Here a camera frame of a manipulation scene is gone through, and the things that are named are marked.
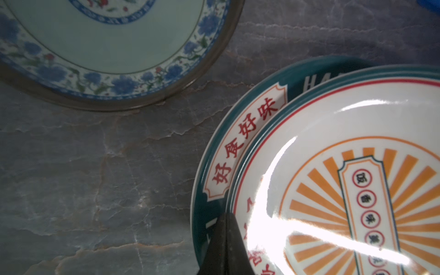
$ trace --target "marble countertop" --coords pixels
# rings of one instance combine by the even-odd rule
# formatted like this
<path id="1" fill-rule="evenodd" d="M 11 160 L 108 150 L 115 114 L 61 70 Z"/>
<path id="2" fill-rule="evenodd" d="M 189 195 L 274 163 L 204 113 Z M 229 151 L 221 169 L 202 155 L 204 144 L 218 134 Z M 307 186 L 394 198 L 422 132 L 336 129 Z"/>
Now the marble countertop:
<path id="1" fill-rule="evenodd" d="M 71 110 L 0 83 L 5 275 L 195 275 L 191 189 L 228 109 L 312 56 L 440 65 L 440 16 L 415 0 L 248 0 L 208 72 L 167 101 Z"/>

